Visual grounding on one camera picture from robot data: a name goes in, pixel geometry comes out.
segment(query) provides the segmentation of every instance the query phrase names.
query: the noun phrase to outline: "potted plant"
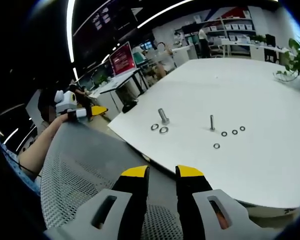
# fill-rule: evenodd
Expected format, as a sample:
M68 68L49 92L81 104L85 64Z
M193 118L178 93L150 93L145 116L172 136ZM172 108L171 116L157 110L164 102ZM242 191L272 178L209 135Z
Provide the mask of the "potted plant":
M265 36L262 36L262 35L252 35L250 36L250 39L252 40L252 42L254 43L266 43L267 40L266 40L266 37Z
M101 75L98 79L97 79L97 81L95 82L95 85L96 86L100 86L100 85L102 85L102 83L107 83L108 82L108 79L107 79L107 77L105 76L105 75Z
M277 71L276 79L281 82L292 82L298 78L300 81L300 42L290 38L289 47L295 52L295 56L290 56L290 52L284 53L285 71Z

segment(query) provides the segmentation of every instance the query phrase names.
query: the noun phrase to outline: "screen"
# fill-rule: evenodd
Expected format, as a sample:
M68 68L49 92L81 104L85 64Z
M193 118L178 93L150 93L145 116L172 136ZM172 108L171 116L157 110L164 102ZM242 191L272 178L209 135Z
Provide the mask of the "screen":
M115 75L136 67L129 42L125 43L109 57Z

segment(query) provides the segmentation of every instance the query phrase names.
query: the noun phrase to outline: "white shelf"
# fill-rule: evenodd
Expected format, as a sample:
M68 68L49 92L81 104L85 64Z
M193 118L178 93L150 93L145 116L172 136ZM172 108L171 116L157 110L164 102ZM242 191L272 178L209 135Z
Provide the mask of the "white shelf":
M255 30L247 30L247 29L231 29L231 30L227 30L227 32L256 32Z
M233 21L233 20L249 20L252 21L251 18L222 18L223 21Z
M249 51L236 51L236 50L230 50L231 54L242 54L242 55L250 55Z
M225 32L225 30L217 30L217 31L207 31L206 34L210 34L210 33L220 33L220 32Z
M252 21L251 18L222 18L223 21L235 21L235 20L249 20ZM214 20L207 20L207 21L202 21L197 24L206 24L206 23L213 23L213 22L221 22L221 19L214 19Z

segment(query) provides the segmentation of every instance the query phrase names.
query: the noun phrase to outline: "desk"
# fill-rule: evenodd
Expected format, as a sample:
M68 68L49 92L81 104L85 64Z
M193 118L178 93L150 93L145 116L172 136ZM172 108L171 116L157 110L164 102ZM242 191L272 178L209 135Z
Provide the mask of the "desk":
M284 67L250 59L190 60L108 127L171 172L195 167L213 189L283 215L300 207L300 92L275 81L278 70ZM150 129L162 127L159 108L170 119L165 135Z
M139 75L143 85L138 82L136 74ZM128 82L130 79L133 80L134 84ZM148 85L145 82L141 70L136 68L114 76L110 82L104 86L98 87L89 95L90 98L93 98L97 101L97 104L108 109L106 116L110 120L114 119L121 112L121 109L124 106L122 100L115 92L115 90L119 89L124 84L128 85L128 88L135 95L135 97L142 95L145 92L144 89L148 89Z
M256 44L251 44L251 43L240 43L240 42L235 42L235 41L229 41L227 43L222 43L222 46L227 46L227 51L229 54L229 46L243 46L243 47L257 47L257 48L262 48L262 49L268 49L268 50L272 50L275 52L278 52L280 54L284 54L285 52L288 51L288 49L280 49L277 47L273 47L273 46L263 46L263 45L256 45ZM226 57L226 48L223 47L223 57Z
M173 60L177 67L180 67L189 60L198 59L196 49L193 44L174 48L171 51L173 53Z

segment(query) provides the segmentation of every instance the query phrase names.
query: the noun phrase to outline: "metal bolt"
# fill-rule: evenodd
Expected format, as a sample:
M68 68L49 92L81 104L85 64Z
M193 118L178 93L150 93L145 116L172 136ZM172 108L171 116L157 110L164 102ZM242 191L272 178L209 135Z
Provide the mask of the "metal bolt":
M211 124L210 130L214 131L215 130L215 123L214 123L214 116L213 115L210 115L210 124Z
M163 124L163 125L168 125L168 124L170 123L170 120L169 120L169 118L167 118L167 116L166 116L164 110L163 110L162 108L160 108L160 109L158 110L158 112L159 112L159 115L160 115L160 117L161 117L161 119L162 119L162 124Z

